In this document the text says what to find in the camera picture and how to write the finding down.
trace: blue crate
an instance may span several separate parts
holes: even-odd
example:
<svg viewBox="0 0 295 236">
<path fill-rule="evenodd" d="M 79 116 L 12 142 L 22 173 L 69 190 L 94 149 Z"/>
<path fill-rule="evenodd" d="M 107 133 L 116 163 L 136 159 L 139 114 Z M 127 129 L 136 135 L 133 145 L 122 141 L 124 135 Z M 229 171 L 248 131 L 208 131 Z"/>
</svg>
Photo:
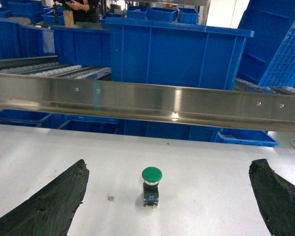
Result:
<svg viewBox="0 0 295 236">
<path fill-rule="evenodd" d="M 64 26 L 63 9 L 58 8 L 57 9 L 57 14 L 58 14 L 58 26 Z M 53 10 L 43 14 L 42 18 L 44 20 L 44 24 L 46 24 L 46 25 L 56 25 L 56 23 L 55 23 L 55 12 Z"/>
<path fill-rule="evenodd" d="M 43 18 L 41 17 L 44 14 L 44 10 L 36 12 L 34 14 L 18 14 L 18 13 L 14 13 L 12 12 L 13 16 L 16 17 L 25 17 L 25 18 L 29 18 L 32 24 L 37 24 L 38 22 L 41 22 L 43 20 Z"/>
<path fill-rule="evenodd" d="M 112 80 L 121 82 L 232 90 L 246 38 L 253 37 L 250 30 L 201 25 L 106 23 L 112 26 Z"/>
<path fill-rule="evenodd" d="M 0 111 L 0 120 L 26 123 L 41 123 L 50 116 L 46 112 L 32 112 L 4 109 Z"/>
<path fill-rule="evenodd" d="M 163 138 L 163 139 L 179 139 L 188 140 L 190 133 L 190 125 L 148 122 L 147 137 Z"/>
<path fill-rule="evenodd" d="M 16 1 L 16 0 L 0 0 L 0 3 L 3 8 L 10 9 L 10 6 L 9 6 L 10 1 Z"/>
<path fill-rule="evenodd" d="M 238 76 L 264 87 L 295 86 L 295 0 L 251 0 L 238 28 L 255 31 Z"/>
<path fill-rule="evenodd" d="M 222 128 L 192 125 L 188 140 L 215 143 L 221 130 Z"/>
<path fill-rule="evenodd" d="M 147 19 L 151 21 L 173 22 L 177 17 L 177 11 L 169 8 L 152 7 L 147 10 Z"/>
<path fill-rule="evenodd" d="M 241 130 L 241 129 L 226 129 L 218 133 L 216 138 L 217 143 L 225 144 L 242 144 L 263 147 L 274 147 L 279 145 L 264 131 L 257 130 Z"/>
<path fill-rule="evenodd" d="M 64 27 L 52 27 L 52 30 L 59 63 L 110 67 L 110 30 Z"/>
<path fill-rule="evenodd" d="M 22 122 L 22 121 L 17 121 L 17 120 L 0 120 L 0 124 L 27 126 L 27 127 L 40 127 L 39 123 Z"/>
<path fill-rule="evenodd" d="M 130 6 L 127 10 L 127 18 L 131 19 L 147 19 L 148 9 L 145 6 Z"/>
<path fill-rule="evenodd" d="M 106 18 L 107 17 L 117 17 L 117 18 L 121 18 L 123 17 L 123 15 L 120 14 L 110 14 L 110 13 L 106 13 L 105 15 L 103 15 L 102 17 L 99 18 L 99 22 L 102 26 L 103 29 L 108 29 L 109 25 L 106 23 Z"/>
<path fill-rule="evenodd" d="M 65 124 L 60 126 L 59 129 L 84 131 L 84 132 L 96 132 L 96 133 L 105 133 L 105 134 L 116 134 L 117 124 L 69 120 Z"/>
<path fill-rule="evenodd" d="M 54 31 L 47 28 L 19 25 L 22 57 L 55 55 Z"/>
<path fill-rule="evenodd" d="M 13 15 L 34 15 L 43 10 L 41 1 L 21 0 L 8 2 Z"/>
<path fill-rule="evenodd" d="M 114 124 L 117 127 L 118 119 L 116 118 L 103 118 L 92 116 L 79 116 L 79 115 L 65 115 L 65 114 L 51 114 L 47 119 L 41 123 L 43 128 L 58 129 L 68 123 L 68 121 L 85 121 L 95 123 Z"/>
<path fill-rule="evenodd" d="M 2 18 L 8 18 L 12 16 L 12 11 L 8 8 L 0 8 L 0 17 Z"/>
<path fill-rule="evenodd" d="M 165 139 L 215 142 L 221 128 L 150 122 L 142 120 L 118 120 L 118 134 Z"/>
<path fill-rule="evenodd" d="M 178 22 L 184 24 L 197 24 L 199 14 L 195 9 L 178 8 Z"/>
<path fill-rule="evenodd" d="M 19 58 L 18 22 L 0 17 L 0 59 Z"/>
</svg>

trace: small metal part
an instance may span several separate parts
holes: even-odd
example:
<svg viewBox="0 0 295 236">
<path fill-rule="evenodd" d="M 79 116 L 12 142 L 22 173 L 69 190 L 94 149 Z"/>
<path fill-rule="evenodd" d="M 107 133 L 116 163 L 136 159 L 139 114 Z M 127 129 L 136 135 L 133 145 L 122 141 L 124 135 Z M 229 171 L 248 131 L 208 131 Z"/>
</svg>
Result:
<svg viewBox="0 0 295 236">
<path fill-rule="evenodd" d="M 151 183 L 151 182 L 144 180 L 144 183 L 146 183 L 147 185 L 153 186 L 153 185 L 157 185 L 159 183 L 159 181 Z"/>
</svg>

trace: wall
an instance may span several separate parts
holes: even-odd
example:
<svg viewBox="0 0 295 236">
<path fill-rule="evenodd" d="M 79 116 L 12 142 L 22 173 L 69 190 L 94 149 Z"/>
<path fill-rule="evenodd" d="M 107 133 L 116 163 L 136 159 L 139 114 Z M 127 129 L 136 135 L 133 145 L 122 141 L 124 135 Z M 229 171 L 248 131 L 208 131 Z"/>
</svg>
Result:
<svg viewBox="0 0 295 236">
<path fill-rule="evenodd" d="M 211 0 L 207 25 L 237 28 L 249 0 Z"/>
</svg>

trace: hand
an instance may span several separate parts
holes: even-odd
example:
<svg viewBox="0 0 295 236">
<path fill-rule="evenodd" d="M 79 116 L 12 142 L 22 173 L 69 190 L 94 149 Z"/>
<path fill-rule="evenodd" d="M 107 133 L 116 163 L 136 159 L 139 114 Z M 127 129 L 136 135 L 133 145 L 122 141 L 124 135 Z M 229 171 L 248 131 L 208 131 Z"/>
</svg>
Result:
<svg viewBox="0 0 295 236">
<path fill-rule="evenodd" d="M 70 6 L 73 10 L 80 10 L 82 9 L 81 6 L 82 4 L 80 4 L 79 2 L 77 1 L 74 1 L 74 0 L 71 0 L 73 3 L 69 3 L 69 2 L 66 2 L 66 4 L 68 6 Z"/>
</svg>

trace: cable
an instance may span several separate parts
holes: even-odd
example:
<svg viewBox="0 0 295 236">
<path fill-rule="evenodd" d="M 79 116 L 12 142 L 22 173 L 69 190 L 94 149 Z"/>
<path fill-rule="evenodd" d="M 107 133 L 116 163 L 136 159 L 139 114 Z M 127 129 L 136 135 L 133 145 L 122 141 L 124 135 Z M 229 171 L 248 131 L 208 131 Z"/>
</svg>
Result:
<svg viewBox="0 0 295 236">
<path fill-rule="evenodd" d="M 295 148 L 295 145 L 294 145 L 294 142 L 295 141 L 295 138 L 293 138 L 293 140 L 292 140 L 292 145 L 293 145 L 293 147 Z"/>
</svg>

